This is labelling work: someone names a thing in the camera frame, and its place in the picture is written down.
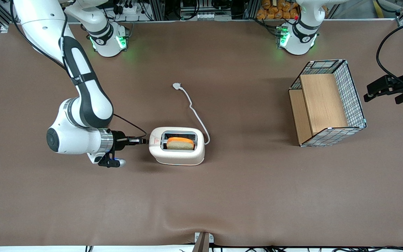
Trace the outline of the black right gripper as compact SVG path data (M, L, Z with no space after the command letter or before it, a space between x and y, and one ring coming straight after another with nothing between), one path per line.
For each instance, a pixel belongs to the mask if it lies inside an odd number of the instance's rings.
M112 131L113 136L113 147L112 150L114 152L121 151L125 148L126 145L134 146L134 145L146 145L147 139L144 137L129 137L127 138L124 132L122 131Z

